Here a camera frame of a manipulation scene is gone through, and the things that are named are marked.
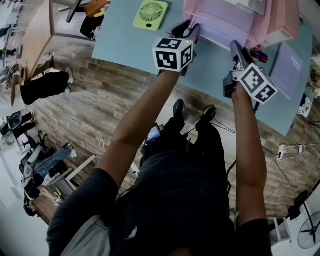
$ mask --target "wooden floor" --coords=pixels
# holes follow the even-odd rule
[[[36,104],[28,107],[35,112],[37,122],[36,129],[48,134],[49,143],[55,149],[71,142],[78,153],[74,159],[66,159],[65,163],[76,168],[92,154],[96,154],[99,160],[109,143],[105,142],[105,148],[100,147],[100,135],[110,141],[113,133],[126,112],[137,102],[141,95],[153,82],[155,77],[146,72],[125,67],[122,65],[92,59],[92,48],[76,45],[57,46],[55,53],[55,68],[64,70],[71,67],[75,82],[70,87],[71,94],[61,94],[47,100],[38,100]],[[212,81],[215,86],[222,86],[221,81]],[[157,123],[165,124],[172,114],[172,107],[177,99],[183,99],[186,104],[188,117],[183,132],[194,128],[194,122],[199,118],[203,109],[211,104],[217,108],[216,119],[235,130],[233,108],[195,90],[177,85],[169,100],[164,106]],[[259,131],[262,144],[274,153],[278,152],[279,144],[317,144],[320,142],[320,129],[308,125],[308,121],[320,121],[320,104],[315,101],[309,118],[297,116],[286,137],[275,132],[263,123],[259,123]],[[236,136],[224,129],[218,128],[222,137],[225,150],[226,168],[236,158]],[[192,132],[190,138],[194,142],[197,132]],[[292,148],[285,157],[298,154],[297,148]],[[294,159],[277,162],[286,177],[281,173],[275,163],[276,155],[265,151],[267,161],[267,183],[265,187],[265,203],[269,220],[273,217],[283,218],[288,214],[288,208],[293,205],[295,195],[304,190],[310,190],[320,178],[320,147],[306,152]],[[135,158],[139,165],[140,152]],[[97,161],[88,165],[74,180],[80,184],[92,171]],[[128,174],[121,191],[128,189],[136,176]],[[232,189],[230,192],[230,206],[235,207],[236,199],[236,168],[229,175]]]

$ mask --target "black shoe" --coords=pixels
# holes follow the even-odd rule
[[[184,101],[180,98],[176,101],[176,103],[173,106],[173,116],[176,117],[183,117],[185,112],[185,103]]]
[[[217,109],[214,105],[208,106],[204,110],[202,117],[195,122],[195,125],[197,125],[201,120],[203,120],[203,122],[205,123],[211,123],[211,121],[216,117],[216,112],[217,112]]]

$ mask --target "blue-green tabletop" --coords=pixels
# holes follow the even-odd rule
[[[155,68],[152,53],[156,38],[167,37],[165,32],[168,28],[186,19],[183,0],[166,2],[169,3],[169,9],[161,28],[149,31],[133,27],[142,0],[112,1],[105,14],[92,57],[158,74],[159,70]],[[279,92],[267,104],[261,105],[256,114],[261,122],[284,136],[293,123],[306,89],[313,44],[310,26],[301,25],[300,38],[289,41],[288,44],[304,62],[295,96],[289,100]],[[278,47],[275,45],[265,51],[270,61],[261,67],[266,74],[270,72],[275,61]],[[180,78],[179,83],[232,106],[232,101],[225,98],[223,93],[223,79],[234,66],[230,52],[204,40],[199,41],[195,51],[198,57],[189,66],[186,77]]]

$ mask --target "blue jeans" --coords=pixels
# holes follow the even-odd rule
[[[57,153],[52,155],[51,157],[36,162],[33,166],[34,173],[40,174],[43,178],[45,178],[48,172],[56,166],[61,160],[69,157],[71,155],[72,149],[69,146],[62,148]]]

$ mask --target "black sleeve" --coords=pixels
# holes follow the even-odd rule
[[[243,224],[237,229],[236,238],[242,255],[272,256],[266,219],[255,219]]]
[[[93,216],[108,214],[115,203],[118,187],[104,170],[92,171],[81,186],[57,209],[47,232],[49,255],[61,255],[78,230]]]

